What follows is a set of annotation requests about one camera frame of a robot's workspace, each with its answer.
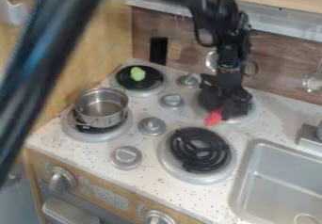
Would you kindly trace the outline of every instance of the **silver burner plate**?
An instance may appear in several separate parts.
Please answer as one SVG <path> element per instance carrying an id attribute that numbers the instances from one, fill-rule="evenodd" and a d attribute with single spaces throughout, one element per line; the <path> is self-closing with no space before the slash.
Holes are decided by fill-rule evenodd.
<path id="1" fill-rule="evenodd" d="M 80 142 L 93 144 L 106 143 L 124 135 L 132 127 L 132 124 L 134 122 L 132 111 L 129 108 L 127 108 L 126 111 L 127 119 L 120 127 L 117 127 L 115 129 L 111 128 L 111 130 L 102 134 L 87 134 L 77 130 L 75 124 L 72 121 L 72 107 L 69 107 L 61 114 L 62 130 L 67 136 Z"/>
<path id="2" fill-rule="evenodd" d="M 157 148 L 158 160 L 168 174 L 182 182 L 199 185 L 217 184 L 228 179 L 233 174 L 237 164 L 237 157 L 232 145 L 230 145 L 232 152 L 231 159 L 224 167 L 206 173 L 191 173 L 185 171 L 182 168 L 182 163 L 176 159 L 170 151 L 168 139 L 173 134 L 174 131 L 168 133 L 167 136 L 161 140 Z"/>
<path id="3" fill-rule="evenodd" d="M 121 69 L 118 69 L 113 74 L 113 86 L 122 88 L 122 86 L 118 83 L 118 81 L 117 81 L 117 79 L 115 77 L 117 72 L 120 71 L 120 70 Z M 138 89 L 138 90 L 133 90 L 133 89 L 129 90 L 129 89 L 127 89 L 126 92 L 125 92 L 126 95 L 131 97 L 131 98 L 139 98 L 139 99 L 149 98 L 149 97 L 154 97 L 154 96 L 159 95 L 169 85 L 169 79 L 167 78 L 167 76 L 163 72 L 161 72 L 161 74 L 163 75 L 163 82 L 157 81 L 153 86 L 151 86 L 149 88 L 146 88 L 146 89 Z"/>
<path id="4" fill-rule="evenodd" d="M 192 98 L 192 102 L 191 102 L 191 108 L 192 110 L 195 112 L 195 114 L 200 117 L 201 119 L 206 119 L 209 115 L 209 111 L 207 111 L 204 107 L 202 107 L 199 103 L 199 96 L 200 96 L 201 92 L 198 91 L 194 94 L 193 98 Z M 238 117 L 238 118 L 234 118 L 234 119 L 230 119 L 227 121 L 223 121 L 222 123 L 225 124 L 244 124 L 247 123 L 251 120 L 253 120 L 256 116 L 256 103 L 254 101 L 252 101 L 252 109 L 250 110 L 250 112 L 248 113 L 247 116 L 243 116 L 243 117 Z"/>

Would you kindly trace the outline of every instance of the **oven door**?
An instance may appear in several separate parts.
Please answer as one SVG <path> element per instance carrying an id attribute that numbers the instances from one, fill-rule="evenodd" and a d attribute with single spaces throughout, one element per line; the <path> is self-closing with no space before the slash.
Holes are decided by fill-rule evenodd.
<path id="1" fill-rule="evenodd" d="M 46 182 L 39 181 L 42 211 L 50 224 L 131 224 L 121 216 L 107 212 L 68 192 L 55 195 Z"/>

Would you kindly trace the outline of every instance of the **black burner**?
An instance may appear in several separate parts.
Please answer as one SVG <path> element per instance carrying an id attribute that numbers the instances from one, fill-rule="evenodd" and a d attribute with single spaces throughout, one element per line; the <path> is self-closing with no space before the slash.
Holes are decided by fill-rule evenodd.
<path id="1" fill-rule="evenodd" d="M 169 143 L 172 154 L 183 162 L 188 172 L 217 170 L 225 166 L 232 155 L 224 139 L 202 128 L 177 130 Z"/>
<path id="2" fill-rule="evenodd" d="M 74 119 L 77 121 L 77 122 L 80 122 L 80 123 L 84 123 L 80 116 L 76 113 L 76 111 L 73 109 L 72 110 L 72 116 L 74 117 Z M 115 130 L 117 128 L 119 128 L 120 126 L 122 126 L 124 124 L 124 122 L 126 121 L 127 119 L 127 116 L 125 116 L 124 120 L 120 123 L 118 123 L 117 125 L 115 126 L 112 126 L 112 127 L 108 127 L 108 128 L 95 128 L 95 127 L 90 127 L 90 126 L 87 126 L 87 125 L 80 125 L 80 124 L 75 124 L 77 130 L 81 133 L 85 133 L 85 134 L 104 134 L 104 133 L 108 133 L 112 130 Z"/>
<path id="3" fill-rule="evenodd" d="M 135 81 L 132 79 L 131 70 L 134 67 L 139 67 L 140 69 L 145 71 L 146 76 L 142 81 Z M 126 89 L 146 89 L 155 85 L 157 81 L 163 82 L 164 77 L 160 71 L 154 68 L 151 68 L 148 66 L 136 65 L 136 66 L 129 66 L 121 69 L 117 73 L 116 79 L 118 83 L 123 87 L 125 87 Z"/>

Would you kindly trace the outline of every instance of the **metal bowl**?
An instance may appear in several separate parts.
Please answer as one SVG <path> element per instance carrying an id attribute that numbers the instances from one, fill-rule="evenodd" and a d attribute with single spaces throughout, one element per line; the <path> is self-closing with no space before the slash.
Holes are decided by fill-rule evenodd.
<path id="1" fill-rule="evenodd" d="M 108 128 L 120 123 L 126 116 L 129 103 L 125 93 L 115 88 L 87 91 L 74 103 L 74 110 L 84 123 L 94 128 Z"/>

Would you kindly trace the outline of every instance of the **stove knob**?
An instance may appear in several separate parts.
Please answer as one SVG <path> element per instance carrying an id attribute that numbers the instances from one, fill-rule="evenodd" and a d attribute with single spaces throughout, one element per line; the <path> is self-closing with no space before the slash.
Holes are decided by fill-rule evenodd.
<path id="1" fill-rule="evenodd" d="M 147 224 L 177 224 L 177 222 L 168 214 L 152 210 L 146 216 Z"/>
<path id="2" fill-rule="evenodd" d="M 49 183 L 49 190 L 55 194 L 61 194 L 65 191 L 74 190 L 77 182 L 72 174 L 64 168 L 54 167 L 52 169 L 52 178 Z"/>

